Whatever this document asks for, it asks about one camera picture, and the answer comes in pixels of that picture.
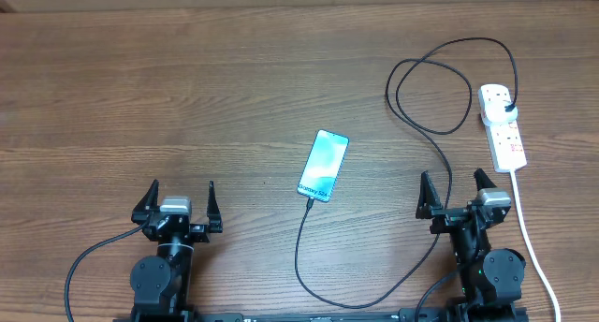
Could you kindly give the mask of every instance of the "phone screen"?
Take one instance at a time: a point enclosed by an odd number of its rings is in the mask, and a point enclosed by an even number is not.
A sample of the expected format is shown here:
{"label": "phone screen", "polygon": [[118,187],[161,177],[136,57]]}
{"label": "phone screen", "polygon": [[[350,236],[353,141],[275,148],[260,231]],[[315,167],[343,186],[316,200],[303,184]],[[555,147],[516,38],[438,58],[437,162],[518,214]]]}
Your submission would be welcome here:
{"label": "phone screen", "polygon": [[347,137],[319,130],[301,174],[298,193],[320,201],[329,201],[347,145]]}

